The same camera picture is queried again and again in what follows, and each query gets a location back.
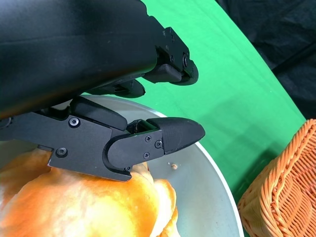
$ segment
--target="crumb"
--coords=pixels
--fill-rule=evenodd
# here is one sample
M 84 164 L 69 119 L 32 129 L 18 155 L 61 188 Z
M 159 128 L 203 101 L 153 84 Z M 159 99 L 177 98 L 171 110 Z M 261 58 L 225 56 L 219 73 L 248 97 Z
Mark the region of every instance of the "crumb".
M 172 165 L 171 165 L 171 168 L 172 168 L 172 169 L 177 169 L 178 166 L 177 166 L 176 164 L 172 164 Z

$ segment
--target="green backdrop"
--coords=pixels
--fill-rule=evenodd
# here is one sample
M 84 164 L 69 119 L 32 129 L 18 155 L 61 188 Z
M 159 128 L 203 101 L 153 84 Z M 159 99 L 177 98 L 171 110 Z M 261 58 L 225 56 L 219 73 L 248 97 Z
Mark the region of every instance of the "green backdrop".
M 171 26 L 199 70 L 192 86 L 141 79 L 146 95 L 134 101 L 167 116 L 200 122 L 201 143 L 236 202 L 287 145 L 304 118 L 247 38 L 213 0 L 143 0 L 149 15 Z

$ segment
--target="bread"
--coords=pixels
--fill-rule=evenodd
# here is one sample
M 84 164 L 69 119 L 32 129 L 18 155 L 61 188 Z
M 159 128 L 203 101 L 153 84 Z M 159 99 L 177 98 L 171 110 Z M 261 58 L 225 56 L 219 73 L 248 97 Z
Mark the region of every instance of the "bread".
M 0 170 L 0 237 L 178 237 L 176 194 L 147 164 L 128 182 L 47 167 L 23 154 Z

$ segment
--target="bread loaf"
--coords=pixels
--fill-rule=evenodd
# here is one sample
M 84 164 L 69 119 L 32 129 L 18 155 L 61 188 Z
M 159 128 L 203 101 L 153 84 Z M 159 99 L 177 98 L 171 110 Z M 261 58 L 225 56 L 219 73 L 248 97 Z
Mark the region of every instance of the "bread loaf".
M 48 167 L 34 150 L 0 170 L 0 237 L 178 237 L 176 194 L 147 164 L 118 182 Z

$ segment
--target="robotic arm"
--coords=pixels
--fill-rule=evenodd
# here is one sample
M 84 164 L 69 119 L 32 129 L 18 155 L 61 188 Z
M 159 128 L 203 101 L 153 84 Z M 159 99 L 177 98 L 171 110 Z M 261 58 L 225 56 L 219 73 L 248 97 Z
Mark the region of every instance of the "robotic arm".
M 126 181 L 135 164 L 205 132 L 184 118 L 127 124 L 83 92 L 135 98 L 136 78 L 190 85 L 198 70 L 172 28 L 139 0 L 0 0 L 0 141 L 52 151 L 50 166 Z M 52 108 L 72 99 L 64 110 Z

